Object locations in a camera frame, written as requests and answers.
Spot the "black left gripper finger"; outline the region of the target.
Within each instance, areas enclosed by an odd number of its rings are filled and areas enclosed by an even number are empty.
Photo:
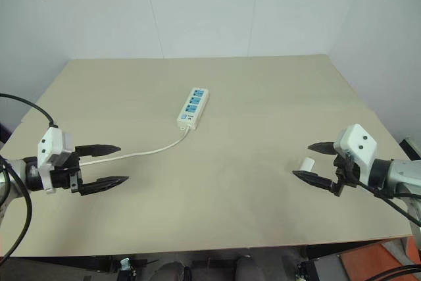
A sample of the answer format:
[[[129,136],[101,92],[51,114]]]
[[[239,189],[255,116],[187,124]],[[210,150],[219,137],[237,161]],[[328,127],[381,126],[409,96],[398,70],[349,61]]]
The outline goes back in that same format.
[[[79,157],[100,157],[110,155],[120,150],[120,147],[105,144],[81,145],[75,147],[75,152]]]
[[[94,182],[82,184],[80,186],[80,195],[84,196],[104,192],[124,183],[128,179],[128,176],[109,176],[105,178],[99,178]]]

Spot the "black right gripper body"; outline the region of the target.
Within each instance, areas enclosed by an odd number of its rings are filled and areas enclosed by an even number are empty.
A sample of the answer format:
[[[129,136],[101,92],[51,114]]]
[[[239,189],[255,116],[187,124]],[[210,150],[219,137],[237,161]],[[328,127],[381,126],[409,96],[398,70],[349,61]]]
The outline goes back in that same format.
[[[339,197],[345,186],[352,188],[358,186],[360,168],[350,153],[346,153],[344,157],[337,155],[334,166],[336,167],[337,182],[332,184],[331,192]]]

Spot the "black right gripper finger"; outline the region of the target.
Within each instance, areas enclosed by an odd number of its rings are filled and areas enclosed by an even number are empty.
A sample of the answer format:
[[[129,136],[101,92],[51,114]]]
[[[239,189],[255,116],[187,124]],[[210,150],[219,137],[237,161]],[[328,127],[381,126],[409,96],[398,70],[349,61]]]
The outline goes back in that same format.
[[[331,193],[337,193],[337,184],[328,178],[323,178],[316,173],[305,170],[293,170],[292,173],[298,177],[298,179],[311,186],[327,190]]]
[[[334,142],[318,142],[307,147],[309,150],[321,153],[324,155],[336,155]]]

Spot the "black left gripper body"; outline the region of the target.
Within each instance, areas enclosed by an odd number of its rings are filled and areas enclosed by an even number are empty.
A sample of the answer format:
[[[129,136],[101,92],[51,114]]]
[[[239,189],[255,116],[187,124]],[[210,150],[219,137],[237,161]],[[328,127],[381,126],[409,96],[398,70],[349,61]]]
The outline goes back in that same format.
[[[83,181],[78,153],[72,153],[63,166],[55,166],[50,175],[54,189],[62,188],[72,193],[80,193]]]

